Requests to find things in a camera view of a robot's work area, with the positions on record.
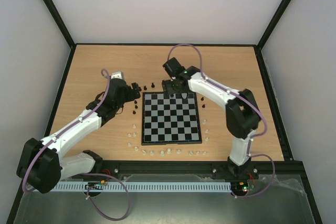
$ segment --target chess square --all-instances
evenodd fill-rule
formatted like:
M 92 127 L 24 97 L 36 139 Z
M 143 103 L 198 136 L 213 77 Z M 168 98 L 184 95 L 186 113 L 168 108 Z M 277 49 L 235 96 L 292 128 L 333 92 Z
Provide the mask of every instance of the chess square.
M 144 92 L 142 145 L 201 143 L 196 93 Z

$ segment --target wooden table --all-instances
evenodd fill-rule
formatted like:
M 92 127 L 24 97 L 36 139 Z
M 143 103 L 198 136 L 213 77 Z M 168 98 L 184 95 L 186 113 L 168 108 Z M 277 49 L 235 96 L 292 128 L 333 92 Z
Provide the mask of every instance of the wooden table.
M 101 46 L 78 45 L 73 57 L 67 81 L 60 99 L 51 132 L 55 132 L 77 117 L 85 106 L 106 87 L 106 79 L 100 74 L 102 68 L 110 73 L 123 71 L 128 84 L 137 82 L 147 86 L 147 91 L 162 91 L 161 81 L 168 79 L 162 68 L 166 62 L 169 46 Z M 265 116 L 269 130 L 252 144 L 251 153 L 265 153 L 276 161 L 283 161 L 282 152 L 275 130 L 271 111 L 260 76 L 256 56 L 252 47 L 199 47 L 203 55 L 204 72 L 214 80 L 234 89 L 251 90 L 259 109 Z M 185 67 L 199 67 L 196 52 L 189 47 L 176 48 L 172 54 Z M 126 103 L 122 114 L 116 115 L 104 127 L 92 132 L 81 140 L 67 154 L 75 155 L 83 150 L 92 150 L 103 159 L 112 160 L 157 160 L 157 161 L 225 161 L 229 156 L 233 136 L 226 128 L 225 112 L 214 102 L 197 96 L 201 121 L 202 144 L 169 144 L 141 146 L 142 98 L 138 99 L 138 109 L 134 103 Z M 171 154 L 163 157 L 160 151 L 171 148 Z M 254 160 L 267 160 L 263 157 Z

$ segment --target red wire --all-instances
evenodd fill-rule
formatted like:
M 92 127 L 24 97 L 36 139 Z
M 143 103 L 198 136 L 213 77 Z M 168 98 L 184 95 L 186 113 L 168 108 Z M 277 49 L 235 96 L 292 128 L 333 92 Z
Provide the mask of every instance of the red wire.
M 110 176 L 111 176 L 111 172 L 110 172 L 110 170 L 108 170 L 108 169 L 106 169 L 106 168 L 103 169 L 102 172 L 103 172 L 103 173 L 106 173 L 107 175 L 110 175 Z

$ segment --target black bracket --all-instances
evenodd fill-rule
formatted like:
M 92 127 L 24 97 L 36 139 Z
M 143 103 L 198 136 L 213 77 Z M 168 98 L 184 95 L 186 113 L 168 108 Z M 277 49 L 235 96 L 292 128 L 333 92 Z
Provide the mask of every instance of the black bracket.
M 34 138 L 25 143 L 16 171 L 17 176 L 24 178 L 30 163 L 42 147 L 42 142 Z M 27 182 L 45 194 L 56 186 L 60 178 L 61 167 L 59 166 L 58 154 L 46 148 L 31 169 Z
M 244 89 L 239 92 L 239 95 L 258 109 L 256 100 L 250 90 Z M 250 106 L 239 98 L 229 100 L 225 106 L 225 112 L 226 126 L 236 138 L 245 139 L 251 130 L 255 130 L 258 127 L 261 119 Z

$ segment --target robotic arm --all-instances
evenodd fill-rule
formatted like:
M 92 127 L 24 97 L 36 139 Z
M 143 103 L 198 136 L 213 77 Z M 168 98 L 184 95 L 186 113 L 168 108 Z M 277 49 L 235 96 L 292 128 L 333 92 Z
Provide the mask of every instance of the robotic arm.
M 59 131 L 44 137 L 41 141 L 34 138 L 28 140 L 24 145 L 16 174 L 20 178 L 24 178 L 33 158 L 50 140 L 54 142 L 40 155 L 27 180 L 41 193 L 49 192 L 64 178 L 91 171 L 100 172 L 102 158 L 92 151 L 83 151 L 77 156 L 66 158 L 64 158 L 64 155 L 86 135 L 104 126 L 114 118 L 117 111 L 123 108 L 125 102 L 140 98 L 140 93 L 138 84 L 132 83 L 132 87 L 126 84 L 122 72 L 113 73 L 105 100 L 95 112 L 84 118 L 100 102 L 99 97 L 101 95 L 102 93 L 97 95 L 96 99 L 90 102 L 75 120 Z M 80 123 L 71 126 L 76 121 L 80 121 Z M 56 138 L 63 131 L 65 132 L 61 137 Z
M 239 171 L 244 168 L 242 166 L 250 159 L 251 136 L 255 134 L 260 117 L 250 106 L 232 93 L 239 94 L 258 108 L 252 92 L 248 89 L 240 92 L 224 86 L 208 76 L 204 78 L 198 68 L 191 66 L 185 69 L 176 58 L 168 60 L 163 68 L 171 78 L 162 81 L 166 95 L 189 91 L 197 92 L 214 101 L 226 111 L 226 126 L 234 136 L 228 161 L 231 164 L 230 171 L 234 175 L 238 175 Z

